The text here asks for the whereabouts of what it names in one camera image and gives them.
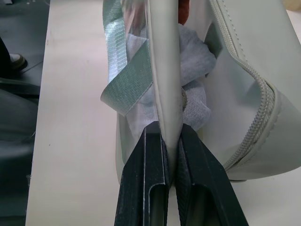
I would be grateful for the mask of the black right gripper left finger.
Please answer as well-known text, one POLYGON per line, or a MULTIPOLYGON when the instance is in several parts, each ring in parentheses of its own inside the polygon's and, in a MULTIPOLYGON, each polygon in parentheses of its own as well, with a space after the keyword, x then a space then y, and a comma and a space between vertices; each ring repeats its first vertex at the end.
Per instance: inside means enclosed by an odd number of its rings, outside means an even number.
POLYGON ((167 152, 157 121, 148 125, 129 156, 121 176, 116 226, 167 225, 169 190, 175 155, 167 152))

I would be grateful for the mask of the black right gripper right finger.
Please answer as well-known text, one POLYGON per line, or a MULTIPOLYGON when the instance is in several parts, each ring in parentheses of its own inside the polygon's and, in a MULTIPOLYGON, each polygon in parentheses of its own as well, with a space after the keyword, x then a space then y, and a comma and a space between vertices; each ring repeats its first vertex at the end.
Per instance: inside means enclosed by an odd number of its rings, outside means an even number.
POLYGON ((248 225, 224 167, 186 124, 179 140, 175 188, 182 226, 248 225))

